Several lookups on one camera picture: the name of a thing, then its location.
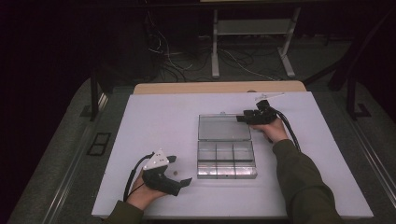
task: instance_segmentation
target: hand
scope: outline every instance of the hand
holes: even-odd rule
[[[250,127],[255,130],[261,130],[264,137],[271,140],[274,144],[281,140],[289,139],[283,122],[279,118],[275,119],[270,124],[250,125]]]
[[[143,170],[140,171],[139,176],[132,185],[132,193],[126,202],[143,211],[154,200],[165,196],[166,193],[147,187],[143,181],[142,174]]]

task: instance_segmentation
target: wooden table edge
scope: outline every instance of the wooden table edge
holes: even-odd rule
[[[144,83],[134,88],[134,94],[225,93],[225,92],[306,91],[301,81],[242,81]]]

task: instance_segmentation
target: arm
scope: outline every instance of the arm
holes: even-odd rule
[[[335,210],[332,191],[323,183],[317,166],[300,153],[276,119],[268,125],[254,125],[274,142],[276,175],[285,198],[290,221],[300,223],[344,223]]]
[[[127,201],[118,201],[110,216],[104,220],[105,224],[137,224],[140,223],[144,210],[156,199],[166,195],[158,190],[147,187],[140,172],[132,186],[132,193]]]

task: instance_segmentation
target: table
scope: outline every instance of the table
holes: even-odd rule
[[[171,178],[192,177],[192,182],[177,198],[164,197],[153,203],[145,211],[146,218],[285,218],[285,205],[276,180],[275,156],[259,132],[251,134],[258,170],[256,179],[198,180],[196,176],[197,116],[253,108],[254,98],[262,95],[261,92],[246,93],[253,89],[279,93],[269,102],[288,117],[302,151],[317,164],[324,181],[333,190],[340,215],[372,217],[312,94],[305,91],[301,82],[282,84],[280,81],[136,86],[125,109],[92,214],[108,216],[121,199],[136,162],[161,147],[167,155],[177,156],[168,172],[177,171],[178,175]]]

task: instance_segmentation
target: white metal stand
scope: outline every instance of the white metal stand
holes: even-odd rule
[[[212,77],[219,78],[218,35],[286,35],[278,53],[288,77],[295,77],[287,53],[300,11],[299,7],[295,8],[291,19],[219,21],[218,11],[214,10]]]

